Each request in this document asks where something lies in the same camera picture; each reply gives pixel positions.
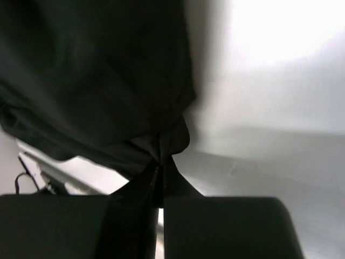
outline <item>white floor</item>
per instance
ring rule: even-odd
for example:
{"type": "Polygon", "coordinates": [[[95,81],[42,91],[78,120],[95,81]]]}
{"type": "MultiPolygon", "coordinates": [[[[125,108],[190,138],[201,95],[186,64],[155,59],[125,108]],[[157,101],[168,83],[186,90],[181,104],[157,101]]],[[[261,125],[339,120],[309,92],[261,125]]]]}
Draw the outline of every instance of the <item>white floor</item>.
{"type": "MultiPolygon", "coordinates": [[[[15,178],[24,171],[17,159],[18,153],[16,141],[0,130],[0,194],[15,192],[15,178]]],[[[36,191],[34,184],[26,177],[19,179],[19,186],[21,193],[36,191]]]]}

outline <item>white wall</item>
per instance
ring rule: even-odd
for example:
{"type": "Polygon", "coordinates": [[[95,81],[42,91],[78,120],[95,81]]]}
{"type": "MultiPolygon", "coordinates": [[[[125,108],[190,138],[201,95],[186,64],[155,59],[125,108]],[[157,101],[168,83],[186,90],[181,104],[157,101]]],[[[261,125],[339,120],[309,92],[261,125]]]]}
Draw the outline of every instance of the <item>white wall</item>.
{"type": "Polygon", "coordinates": [[[283,200],[307,258],[345,257],[345,16],[331,1],[188,0],[200,190],[283,200]]]}

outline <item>dark cloth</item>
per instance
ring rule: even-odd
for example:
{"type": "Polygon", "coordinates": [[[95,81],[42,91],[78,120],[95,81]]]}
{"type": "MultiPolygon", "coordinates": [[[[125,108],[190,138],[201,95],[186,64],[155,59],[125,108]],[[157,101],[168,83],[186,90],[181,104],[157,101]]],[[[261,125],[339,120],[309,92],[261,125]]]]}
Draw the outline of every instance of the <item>dark cloth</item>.
{"type": "Polygon", "coordinates": [[[135,175],[189,143],[193,101],[180,0],[4,0],[0,122],[57,160],[135,175]]]}

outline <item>bright light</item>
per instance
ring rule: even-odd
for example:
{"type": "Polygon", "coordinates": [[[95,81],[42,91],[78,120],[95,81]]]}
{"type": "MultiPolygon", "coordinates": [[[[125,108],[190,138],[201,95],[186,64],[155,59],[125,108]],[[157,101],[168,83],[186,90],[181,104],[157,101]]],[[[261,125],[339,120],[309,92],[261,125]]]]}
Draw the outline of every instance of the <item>bright light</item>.
{"type": "Polygon", "coordinates": [[[314,54],[345,27],[342,0],[234,0],[234,54],[269,65],[314,54]]]}

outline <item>wire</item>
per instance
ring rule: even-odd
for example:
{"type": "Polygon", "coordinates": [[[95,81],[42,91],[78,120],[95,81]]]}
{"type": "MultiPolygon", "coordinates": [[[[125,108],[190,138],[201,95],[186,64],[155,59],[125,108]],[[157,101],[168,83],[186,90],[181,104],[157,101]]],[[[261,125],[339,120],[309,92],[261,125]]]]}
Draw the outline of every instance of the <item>wire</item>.
{"type": "Polygon", "coordinates": [[[28,168],[26,167],[26,165],[25,165],[23,159],[22,159],[20,156],[18,156],[18,159],[19,159],[19,162],[22,164],[22,166],[23,166],[25,172],[24,172],[24,173],[18,174],[17,177],[16,177],[16,179],[15,179],[16,194],[20,194],[19,178],[20,178],[21,176],[23,176],[23,175],[26,175],[27,177],[29,177],[29,178],[32,180],[32,182],[34,183],[34,185],[35,185],[37,191],[39,191],[39,186],[38,186],[36,180],[34,179],[34,177],[30,174],[30,171],[29,171],[28,168]]]}
{"type": "Polygon", "coordinates": [[[21,176],[23,176],[23,175],[26,175],[27,177],[29,177],[29,178],[33,181],[33,183],[34,183],[34,185],[35,185],[37,191],[39,191],[39,187],[38,187],[38,184],[36,183],[35,179],[34,179],[30,174],[28,174],[28,173],[21,173],[21,174],[18,174],[18,176],[17,176],[16,179],[15,179],[16,194],[20,194],[19,178],[20,178],[21,176]]]}

